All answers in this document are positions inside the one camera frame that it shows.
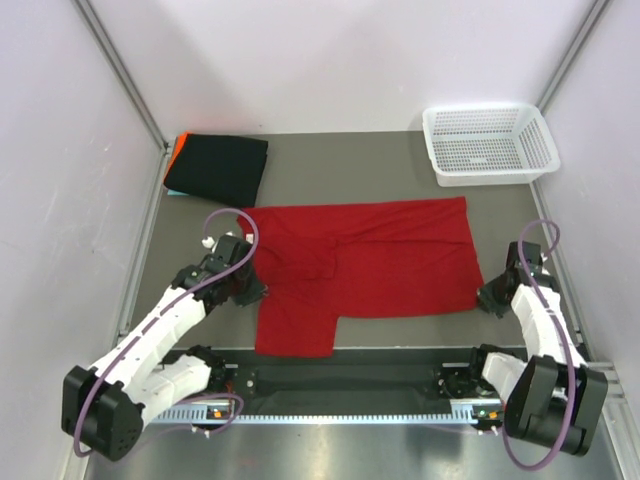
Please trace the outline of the red t shirt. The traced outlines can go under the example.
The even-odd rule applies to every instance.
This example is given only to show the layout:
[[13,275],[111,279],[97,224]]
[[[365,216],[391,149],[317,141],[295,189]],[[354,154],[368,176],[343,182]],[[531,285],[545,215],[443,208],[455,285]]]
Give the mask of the red t shirt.
[[259,231],[262,355],[328,357],[342,317],[464,312],[484,283],[463,197],[248,208],[237,223]]

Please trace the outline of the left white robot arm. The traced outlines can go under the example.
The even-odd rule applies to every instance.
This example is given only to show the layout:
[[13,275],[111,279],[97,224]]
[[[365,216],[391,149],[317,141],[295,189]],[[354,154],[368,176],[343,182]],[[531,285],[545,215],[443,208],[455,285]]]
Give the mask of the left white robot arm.
[[181,269],[147,316],[91,366],[73,367],[62,388],[61,428],[77,456],[124,458],[146,427],[166,410],[197,394],[226,387],[222,358],[196,345],[170,364],[178,341],[227,301],[246,306],[267,293],[252,264],[258,237],[225,234],[204,241],[207,254]]

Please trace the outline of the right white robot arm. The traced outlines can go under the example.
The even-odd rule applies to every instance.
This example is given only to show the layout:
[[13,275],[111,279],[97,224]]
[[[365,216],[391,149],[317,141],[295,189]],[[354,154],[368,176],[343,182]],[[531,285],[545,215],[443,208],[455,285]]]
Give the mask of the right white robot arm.
[[511,311],[520,323],[527,358],[482,345],[466,374],[469,388],[494,391],[505,404],[503,427],[515,439],[551,448],[569,417],[560,451],[584,456],[608,393],[604,373],[590,368],[571,341],[556,279],[544,267],[541,246],[513,241],[505,270],[478,290],[480,308],[498,317]]

